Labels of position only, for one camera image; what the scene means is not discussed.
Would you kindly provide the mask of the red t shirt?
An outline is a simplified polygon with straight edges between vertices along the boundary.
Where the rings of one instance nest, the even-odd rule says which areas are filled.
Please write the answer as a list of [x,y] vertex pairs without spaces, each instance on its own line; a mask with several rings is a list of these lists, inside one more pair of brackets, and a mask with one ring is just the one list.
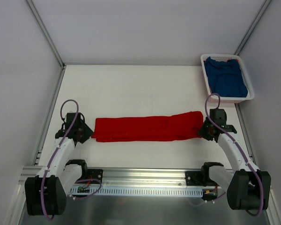
[[172,116],[97,118],[92,138],[97,142],[170,142],[199,138],[200,111]]

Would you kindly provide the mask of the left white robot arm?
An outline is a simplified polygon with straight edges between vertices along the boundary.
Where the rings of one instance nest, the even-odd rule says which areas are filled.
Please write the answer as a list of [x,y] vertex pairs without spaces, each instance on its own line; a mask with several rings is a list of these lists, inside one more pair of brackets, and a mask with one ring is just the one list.
[[24,183],[30,216],[52,219],[64,213],[71,187],[76,181],[85,182],[89,176],[85,160],[69,157],[76,145],[86,142],[92,134],[82,113],[67,113],[61,129],[55,134],[50,158],[34,177],[28,177]]

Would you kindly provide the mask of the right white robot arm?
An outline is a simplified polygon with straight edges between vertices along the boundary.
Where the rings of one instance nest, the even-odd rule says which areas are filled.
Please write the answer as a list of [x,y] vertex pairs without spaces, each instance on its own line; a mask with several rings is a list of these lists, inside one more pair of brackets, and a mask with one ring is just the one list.
[[226,193],[228,205],[233,210],[257,210],[268,208],[271,176],[260,170],[242,149],[237,131],[227,124],[224,109],[210,109],[199,136],[215,141],[224,151],[233,172],[222,163],[205,162],[198,182],[203,186],[216,183]]

